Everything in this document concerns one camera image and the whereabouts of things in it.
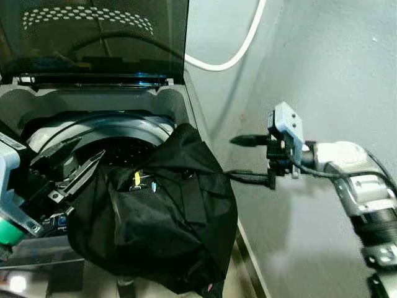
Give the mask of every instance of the washing machine lid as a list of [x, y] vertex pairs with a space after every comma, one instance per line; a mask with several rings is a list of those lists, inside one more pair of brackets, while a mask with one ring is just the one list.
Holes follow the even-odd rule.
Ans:
[[183, 80], [189, 0], [1, 0], [0, 74]]

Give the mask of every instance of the washing machine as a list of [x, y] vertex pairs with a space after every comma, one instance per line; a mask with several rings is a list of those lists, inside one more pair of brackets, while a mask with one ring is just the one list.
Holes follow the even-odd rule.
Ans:
[[[205, 122], [184, 53], [188, 0], [0, 1], [0, 120], [37, 153], [80, 142], [60, 179], [105, 150], [128, 165], [180, 124]], [[40, 223], [45, 237], [14, 247], [2, 268], [81, 260], [65, 217]]]

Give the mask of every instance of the metal surface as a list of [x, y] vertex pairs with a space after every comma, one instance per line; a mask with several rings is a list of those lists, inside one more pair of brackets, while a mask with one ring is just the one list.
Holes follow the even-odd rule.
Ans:
[[394, 272], [378, 273], [380, 282], [383, 284], [388, 298], [397, 298], [397, 280]]
[[19, 208], [16, 202], [17, 195], [13, 189], [7, 188], [10, 172], [19, 167], [19, 162], [18, 153], [9, 145], [0, 142], [0, 213], [24, 227], [31, 234], [38, 235], [42, 226]]
[[102, 156], [105, 154], [105, 151], [101, 151], [100, 153], [96, 154], [89, 160], [87, 160], [77, 171], [77, 173], [72, 177], [70, 183], [66, 185], [65, 187], [62, 187], [61, 189], [58, 190], [59, 194], [61, 194], [60, 197], [58, 196], [54, 198], [55, 195], [57, 195], [56, 192], [52, 194], [52, 199], [58, 199], [62, 201], [67, 196], [73, 195], [76, 191], [78, 191], [81, 186], [88, 181], [88, 179], [94, 174], [95, 169], [97, 168], [97, 165], [102, 158]]
[[[383, 173], [367, 152], [350, 142], [316, 145], [316, 170], [330, 173], [375, 171]], [[387, 208], [397, 208], [397, 200], [382, 178], [361, 175], [333, 181], [349, 217]]]
[[75, 137], [82, 137], [75, 150], [110, 137], [139, 138], [160, 145], [173, 130], [173, 123], [163, 117], [129, 112], [95, 112], [54, 121], [36, 131], [27, 143], [36, 152]]
[[395, 243], [364, 247], [361, 252], [366, 260], [382, 268], [397, 266], [397, 245]]
[[48, 194], [48, 197], [56, 203], [60, 203], [65, 196], [62, 195], [59, 191], [52, 191]]
[[9, 145], [10, 147], [16, 150], [26, 149], [26, 147], [23, 146], [23, 144], [13, 140], [12, 138], [8, 137], [7, 135], [4, 135], [1, 132], [0, 132], [0, 141], [2, 141], [3, 143]]
[[35, 168], [37, 164], [45, 163], [46, 168], [55, 168], [62, 162], [67, 162], [71, 159], [73, 150], [80, 142], [81, 138], [70, 138], [63, 142], [52, 145], [40, 152], [30, 163], [30, 167]]
[[67, 236], [22, 240], [0, 269], [38, 266], [83, 260], [69, 245]]
[[79, 167], [79, 162], [74, 155], [72, 155], [68, 160], [66, 160], [60, 166], [60, 176], [67, 178], [69, 177], [77, 168]]

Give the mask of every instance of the black cloth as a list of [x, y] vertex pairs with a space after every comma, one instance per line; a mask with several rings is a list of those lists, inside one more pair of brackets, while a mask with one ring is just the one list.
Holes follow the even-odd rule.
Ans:
[[[151, 187], [130, 186], [137, 170]], [[175, 293], [221, 297], [237, 228], [236, 200], [216, 158], [189, 124], [136, 168], [99, 166], [74, 201], [68, 237], [100, 267]]]

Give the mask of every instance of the white dotted pattern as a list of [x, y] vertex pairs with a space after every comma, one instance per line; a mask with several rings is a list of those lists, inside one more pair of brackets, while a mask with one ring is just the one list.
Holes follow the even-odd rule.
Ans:
[[125, 26], [133, 26], [136, 29], [145, 30], [151, 35], [153, 26], [148, 18], [139, 14], [123, 11], [111, 11], [108, 8], [65, 6], [44, 7], [25, 11], [22, 15], [22, 26], [27, 30], [30, 26], [49, 22], [51, 20], [106, 20], [108, 22], [119, 22]]

